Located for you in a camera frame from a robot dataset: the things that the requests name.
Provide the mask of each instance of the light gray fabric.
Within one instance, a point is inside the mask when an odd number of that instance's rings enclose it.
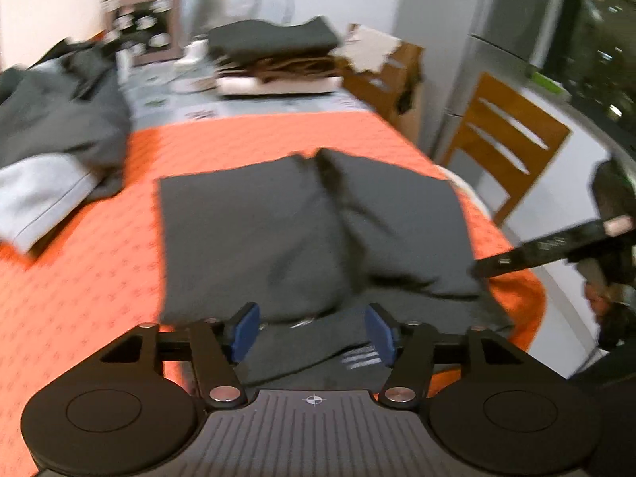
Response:
[[[26,254],[99,179],[71,154],[40,154],[0,170],[0,240]]]

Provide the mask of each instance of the refrigerator door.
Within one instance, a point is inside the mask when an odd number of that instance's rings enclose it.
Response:
[[[505,82],[519,90],[527,83],[528,63],[505,50],[492,46],[478,37],[471,37],[466,55],[457,77],[453,94],[447,108],[454,115],[463,116],[463,112],[475,91],[479,76],[483,72]]]
[[[484,0],[473,35],[529,61],[551,0]]]

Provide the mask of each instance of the refrigerator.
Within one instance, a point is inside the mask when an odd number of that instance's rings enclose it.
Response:
[[[439,159],[482,72],[519,89],[541,67],[563,0],[401,0],[394,34],[425,48],[424,152]]]

